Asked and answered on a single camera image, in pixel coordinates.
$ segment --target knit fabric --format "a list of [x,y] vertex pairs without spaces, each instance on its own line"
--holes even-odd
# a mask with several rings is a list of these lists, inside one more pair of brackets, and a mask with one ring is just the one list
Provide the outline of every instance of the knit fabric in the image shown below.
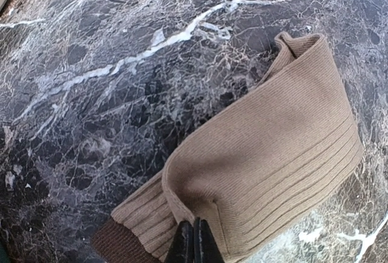
[[262,83],[191,134],[165,167],[112,212],[141,243],[105,226],[94,246],[108,263],[163,261],[177,222],[209,222],[226,262],[241,262],[325,201],[354,171],[362,145],[323,35],[275,39]]

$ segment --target white marble vein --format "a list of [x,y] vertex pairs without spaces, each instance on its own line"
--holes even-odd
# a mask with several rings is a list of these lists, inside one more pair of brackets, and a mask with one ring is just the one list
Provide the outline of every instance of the white marble vein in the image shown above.
[[388,222],[388,213],[386,214],[386,216],[384,217],[384,219],[380,223],[380,225],[376,228],[376,230],[368,236],[365,234],[360,234],[359,230],[355,230],[355,234],[353,236],[349,236],[347,234],[340,233],[340,234],[337,234],[337,237],[344,238],[348,241],[361,241],[361,243],[362,243],[361,250],[358,253],[356,260],[355,260],[355,263],[360,263],[365,252],[368,250],[368,248],[370,246],[372,246],[375,243],[378,234],[383,229],[383,227],[387,224],[387,222]]
[[166,40],[166,37],[164,36],[163,28],[160,28],[156,30],[152,36],[151,47],[162,43],[164,40]]
[[[239,5],[272,5],[276,3],[286,2],[288,0],[274,0],[274,1],[260,1],[260,0],[222,0],[221,3],[214,5],[213,7],[210,7],[208,10],[204,11],[203,13],[199,14],[197,17],[195,17],[189,24],[179,33],[176,33],[174,35],[171,35],[166,40],[151,46],[148,50],[145,50],[136,56],[129,56],[124,59],[119,60],[116,64],[110,64],[105,66],[104,68],[98,68],[95,70],[91,70],[89,72],[84,73],[83,75],[77,76],[75,78],[72,78],[69,81],[66,81],[62,85],[59,85],[57,87],[51,88],[49,91],[45,93],[41,93],[35,97],[34,100],[32,100],[31,103],[29,103],[28,106],[24,109],[24,111],[13,121],[14,123],[18,122],[22,118],[26,117],[28,113],[30,113],[31,110],[33,110],[34,106],[39,104],[40,102],[48,99],[50,96],[57,95],[60,92],[66,92],[69,91],[74,85],[80,84],[82,82],[85,82],[89,80],[90,78],[98,78],[103,77],[107,75],[116,75],[120,72],[122,67],[124,65],[129,65],[127,68],[130,72],[133,74],[136,73],[136,66],[139,63],[142,63],[143,60],[153,56],[156,52],[162,50],[163,48],[169,47],[171,45],[188,41],[192,38],[194,31],[196,28],[199,27],[201,23],[203,23],[210,15],[212,15],[214,12],[217,12],[221,10],[222,8],[229,7],[230,11],[236,9]],[[224,36],[224,39],[229,39],[228,34],[221,35]]]
[[8,24],[0,24],[0,28],[15,28],[16,26],[19,26],[19,25],[33,25],[44,21],[45,19],[34,19],[32,21],[11,22]]
[[202,22],[201,27],[211,30],[213,32],[205,32],[199,28],[198,34],[214,42],[216,42],[217,40],[229,40],[232,37],[230,32],[233,31],[233,28],[231,27],[219,28],[217,25],[211,24],[209,22]]
[[61,105],[53,104],[53,112],[52,114],[41,124],[40,128],[36,131],[36,133],[33,135],[33,137],[30,139],[30,141],[36,139],[36,137],[45,129],[46,131],[43,134],[43,137],[47,135],[47,133],[51,130],[51,125],[53,125],[58,118],[63,118],[63,116],[66,114],[67,110],[69,109],[69,106],[66,105],[66,99],[69,92],[66,92],[65,95],[62,97]]
[[306,243],[313,243],[317,239],[319,239],[319,237],[321,236],[321,232],[322,231],[323,231],[322,227],[315,229],[311,233],[308,233],[308,232],[305,232],[305,231],[301,231],[299,233],[299,241],[303,241],[303,242],[306,242]]

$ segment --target brown ribbed cuff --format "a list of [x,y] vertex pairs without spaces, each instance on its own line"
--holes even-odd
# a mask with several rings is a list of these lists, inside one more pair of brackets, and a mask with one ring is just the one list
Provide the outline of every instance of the brown ribbed cuff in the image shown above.
[[108,263],[160,263],[131,230],[112,218],[95,233],[92,246]]

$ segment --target dark marble countertop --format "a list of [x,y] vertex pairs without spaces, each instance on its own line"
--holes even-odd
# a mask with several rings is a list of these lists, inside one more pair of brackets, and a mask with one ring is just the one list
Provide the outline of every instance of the dark marble countertop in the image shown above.
[[327,35],[365,146],[249,262],[388,262],[387,0],[10,0],[0,16],[0,237],[100,263],[90,237],[194,129],[258,83],[274,37]]

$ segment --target sock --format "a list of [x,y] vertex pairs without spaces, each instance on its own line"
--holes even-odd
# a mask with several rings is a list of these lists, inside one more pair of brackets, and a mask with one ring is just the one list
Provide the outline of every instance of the sock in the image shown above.
[[192,133],[93,238],[108,263],[163,261],[178,222],[209,222],[241,262],[319,206],[363,149],[323,35],[275,39],[262,83]]

